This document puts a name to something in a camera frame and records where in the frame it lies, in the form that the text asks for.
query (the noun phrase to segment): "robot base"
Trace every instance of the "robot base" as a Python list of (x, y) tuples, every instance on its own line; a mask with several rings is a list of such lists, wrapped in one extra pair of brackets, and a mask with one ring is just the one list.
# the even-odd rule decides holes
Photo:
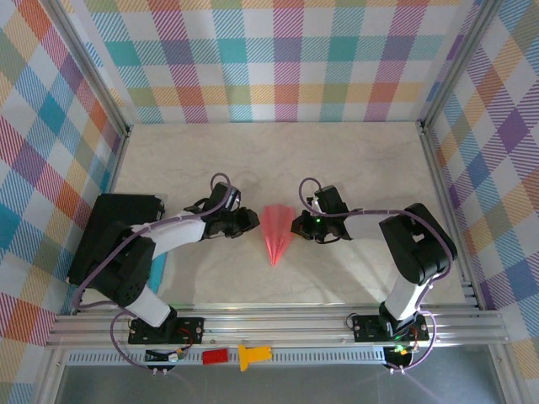
[(199, 345), (204, 333), (203, 317), (177, 317), (171, 310), (160, 327), (151, 327), (143, 320), (131, 322), (127, 343), (130, 345)]
[(429, 331), (424, 316), (418, 314), (415, 322), (405, 331), (392, 337), (380, 323), (379, 316), (352, 316), (352, 330), (354, 331), (354, 341), (357, 343), (372, 342), (400, 342), (413, 343), (416, 340), (414, 331), (417, 333), (418, 341), (429, 341)]

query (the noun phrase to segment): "colorful plaid pattern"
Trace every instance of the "colorful plaid pattern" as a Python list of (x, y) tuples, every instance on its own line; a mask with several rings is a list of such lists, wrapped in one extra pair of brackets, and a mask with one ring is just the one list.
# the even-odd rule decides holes
[(456, 56), (460, 53), (462, 46), (465, 43), (464, 38), (466, 37), (470, 28), (473, 26), (473, 22), (475, 18), (478, 16), (479, 9), (481, 8), (484, 2), (485, 0), (473, 1), (472, 8), (470, 8), (470, 11), (468, 12), (466, 16), (466, 19), (464, 20), (464, 24), (462, 24), (458, 32), (458, 35), (455, 38), (455, 42), (453, 42), (453, 45), (451, 46), (451, 50), (447, 54), (447, 57), (444, 60), (444, 63), (442, 64), (440, 71), (438, 72), (438, 76), (436, 76), (435, 83), (429, 91), (427, 100), (424, 103), (423, 108), (421, 109), (421, 113), (419, 114), (420, 120), (423, 120), (425, 116), (427, 115), (427, 112), (429, 111), (432, 101), (435, 99), (436, 94), (440, 90), (441, 84), (447, 78), (447, 75), (449, 74), (449, 71), (451, 70), (453, 66), (453, 61), (455, 60)]
[(539, 400), (539, 0), (506, 0), (435, 123), (488, 307)]
[(38, 1), (0, 10), (0, 402), (27, 403), (120, 138)]
[(104, 80), (142, 123), (415, 120), (451, 21), (466, 7), (458, 0), (86, 0), (84, 10), (63, 3)]

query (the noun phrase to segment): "yellow clamp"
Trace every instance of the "yellow clamp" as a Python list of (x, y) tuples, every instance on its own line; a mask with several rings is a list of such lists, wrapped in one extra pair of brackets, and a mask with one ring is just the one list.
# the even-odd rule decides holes
[(271, 347), (245, 348), (237, 346), (239, 352), (239, 369), (244, 372), (253, 362), (263, 362), (271, 359)]

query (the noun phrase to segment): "teal object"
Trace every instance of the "teal object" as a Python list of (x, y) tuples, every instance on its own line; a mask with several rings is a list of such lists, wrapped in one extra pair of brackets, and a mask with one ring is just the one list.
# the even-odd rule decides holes
[(105, 46), (116, 66), (140, 66), (141, 60), (138, 58), (135, 46), (132, 42), (118, 41), (105, 42)]
[(244, 38), (217, 40), (222, 63), (247, 63), (247, 43)]
[(332, 36), (328, 61), (354, 61), (357, 42), (355, 36)]
[(163, 272), (165, 270), (165, 263), (167, 262), (167, 254), (163, 253), (159, 257), (155, 257), (152, 261), (152, 267), (150, 268), (150, 277), (148, 278), (148, 288), (153, 293), (157, 294), (161, 281), (163, 280)]

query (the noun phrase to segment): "red block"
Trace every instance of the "red block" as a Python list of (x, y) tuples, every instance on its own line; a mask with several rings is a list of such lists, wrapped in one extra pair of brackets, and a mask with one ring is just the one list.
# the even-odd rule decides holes
[(202, 353), (202, 364), (224, 364), (228, 362), (228, 349), (215, 349)]

